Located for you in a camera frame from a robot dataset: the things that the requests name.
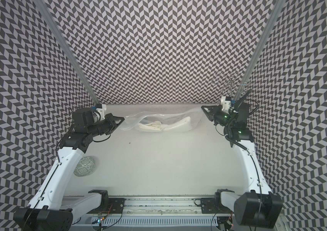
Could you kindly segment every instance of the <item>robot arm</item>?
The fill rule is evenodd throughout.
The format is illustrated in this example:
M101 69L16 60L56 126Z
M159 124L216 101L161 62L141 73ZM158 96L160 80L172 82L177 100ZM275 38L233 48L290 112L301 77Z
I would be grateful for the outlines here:
M111 113L104 115L105 105L80 108L73 113L70 132L60 141L57 159L46 179L26 208L19 208L13 219L22 230L69 230L82 215L101 205L99 193L89 193L72 208L60 210L67 184L93 137L110 135L124 121Z
M218 190L223 206L234 211L239 225L273 228L283 202L274 195L258 163L252 132L247 127L250 114L245 103L248 91L240 100L231 104L229 97L222 97L221 105L202 106L207 118L224 127L224 136L230 142L244 171L242 195L230 190Z

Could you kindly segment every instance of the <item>wire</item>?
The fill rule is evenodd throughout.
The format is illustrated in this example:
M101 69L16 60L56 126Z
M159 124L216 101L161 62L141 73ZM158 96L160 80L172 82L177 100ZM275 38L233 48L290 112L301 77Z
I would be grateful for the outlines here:
M72 129L74 129L74 122L71 122L71 125L69 127L69 130L65 133L65 135L68 134ZM56 144L56 155L57 155L57 158L58 158L58 162L60 162L60 156L58 155L57 148L59 147L61 140L62 140L62 138Z
M101 121L102 116L101 116L101 113L99 113L99 111L97 111L97 110L93 110L92 113L95 114L96 116L98 115L98 120L97 120L96 122Z
M244 149L245 151L248 152L249 156L251 157L252 161L253 161L253 164L255 166L255 169L256 169L256 173L257 173L257 177L258 177L258 186L259 186L259 194L260 194L260 203L259 203L259 208L258 208L258 215L257 215L257 221L256 221L256 225L255 225L255 229L254 231L256 231L257 229L257 226L258 226L258 220L259 220L259 213L261 212L261 204L262 204L262 189L261 189L261 181L260 181L260 178L259 178L259 174L258 174L258 170L257 170L257 165L256 165L256 162L255 160L253 159L252 155L250 154L250 152L248 151L248 149L243 146L242 144L238 143L237 141L235 140L232 140L228 137L228 134L225 135L225 138L226 140L234 143L235 145L239 146L240 148Z
M262 189L261 189L261 181L259 180L259 175L258 175L258 171L257 171L257 166L256 163L252 157L251 154L249 154L249 156L252 158L253 164L255 165L256 168L256 173L257 173L257 177L258 177L258 186L259 186L259 194L260 194L260 200L259 200L259 208L258 208L258 215L257 215L257 221L256 221L256 226L254 231L256 231L257 229L257 225L258 225L258 220L259 220L259 213L261 212L261 204L262 204Z
M108 226L108 227L106 227L106 228L104 228L104 229L102 229L102 230L106 230L106 229L108 229L108 228L114 226L115 224L117 224L117 223L121 220L121 217L120 217L120 219L119 219L118 221L116 221L113 225L110 225L110 226Z
M107 139L104 139L104 140L102 140L102 141L94 141L94 142L96 142L96 143L103 142L103 141L108 140L110 137L111 137L111 134L110 134L110 136L107 137Z
M50 179L52 179L52 176L53 176L53 174L56 172L58 166L59 166L59 165L56 165L55 170L53 171L52 175L50 175L49 181L47 182L46 187L44 187L43 192L41 193L41 196L42 196L42 195L44 194L44 192L46 191L46 188L47 188L47 186L48 186L48 184L49 184L49 182L50 182ZM33 209L30 211L29 215L27 216L27 218L26 218L26 220L25 220L25 223L24 223L24 225L23 225L23 227L22 227L22 230L25 230L25 225L26 225L26 223L27 223L27 220L29 219L29 217L30 217L30 215L32 214L32 212L34 211L34 209L37 207L39 201L40 201L40 200L37 201L37 203L35 204L35 206L33 207Z
M74 224L77 224L77 223L79 223L79 221L81 220L82 218L80 217L79 218L79 220L78 221L76 221Z
M213 221L213 219L215 218L216 214L217 214L217 212L215 213L215 215L213 215L213 217L212 217L212 219L211 219L211 231L212 231L212 221Z
M215 128L216 128L216 132L217 132L218 134L220 134L221 136L224 136L223 134L221 134L220 132L217 131L217 125L215 126Z
M194 204L195 204L196 206L201 206L201 204L196 204L196 200L200 200L200 199L194 199Z

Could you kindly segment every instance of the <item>black and white geometric wallpaper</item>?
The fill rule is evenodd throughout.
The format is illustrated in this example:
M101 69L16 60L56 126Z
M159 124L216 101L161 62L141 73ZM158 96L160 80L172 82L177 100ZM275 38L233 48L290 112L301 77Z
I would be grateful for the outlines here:
M0 1L0 230L17 227L71 112L91 103L33 3Z
M275 0L45 0L101 102L209 103L243 76Z
M327 230L327 0L287 0L252 74L265 177L293 230Z

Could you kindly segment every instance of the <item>plastic bag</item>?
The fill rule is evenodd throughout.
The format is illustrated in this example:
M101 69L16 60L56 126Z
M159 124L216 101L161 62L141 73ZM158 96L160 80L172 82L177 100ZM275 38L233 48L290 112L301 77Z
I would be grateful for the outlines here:
M187 132L197 126L202 116L200 107L175 114L140 112L126 116L120 129L127 131L135 128L142 132Z

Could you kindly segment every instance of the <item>mounting plate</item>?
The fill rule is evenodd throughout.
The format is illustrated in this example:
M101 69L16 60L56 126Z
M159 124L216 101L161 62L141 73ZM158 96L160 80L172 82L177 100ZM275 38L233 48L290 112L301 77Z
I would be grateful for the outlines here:
M201 198L202 214L231 213L228 207L216 204L215 198Z
M124 205L125 205L125 198L109 198L109 205L107 207L98 207L93 210L90 210L88 214L96 214L99 212L104 212L107 211L110 208L110 205L112 205L110 214L121 214L122 211L124 210Z

